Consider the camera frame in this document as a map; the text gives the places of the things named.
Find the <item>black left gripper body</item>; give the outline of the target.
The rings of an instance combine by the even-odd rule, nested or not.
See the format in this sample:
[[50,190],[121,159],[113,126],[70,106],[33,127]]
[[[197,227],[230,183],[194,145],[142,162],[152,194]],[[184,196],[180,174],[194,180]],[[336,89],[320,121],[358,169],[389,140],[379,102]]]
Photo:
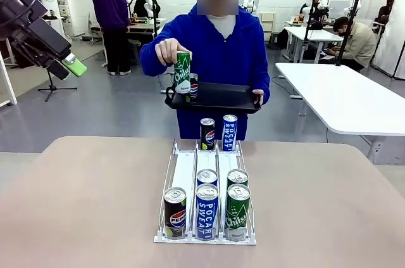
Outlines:
[[1,0],[1,40],[38,67],[72,60],[71,44],[43,16],[47,8],[40,0]]

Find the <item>person's right hand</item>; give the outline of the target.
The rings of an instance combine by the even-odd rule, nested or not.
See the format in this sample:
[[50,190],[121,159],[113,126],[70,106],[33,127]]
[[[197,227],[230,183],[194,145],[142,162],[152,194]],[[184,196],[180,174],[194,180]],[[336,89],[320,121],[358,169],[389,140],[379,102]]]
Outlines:
[[163,66],[168,66],[170,63],[177,63],[177,53],[179,51],[189,53],[192,59],[192,52],[182,46],[175,38],[162,40],[155,45],[156,56]]

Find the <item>person's left hand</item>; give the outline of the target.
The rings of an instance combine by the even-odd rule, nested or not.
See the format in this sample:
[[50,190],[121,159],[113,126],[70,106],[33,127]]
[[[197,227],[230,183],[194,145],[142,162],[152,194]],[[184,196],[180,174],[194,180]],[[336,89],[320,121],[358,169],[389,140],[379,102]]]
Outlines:
[[254,89],[252,95],[254,97],[254,104],[261,106],[264,102],[264,90]]

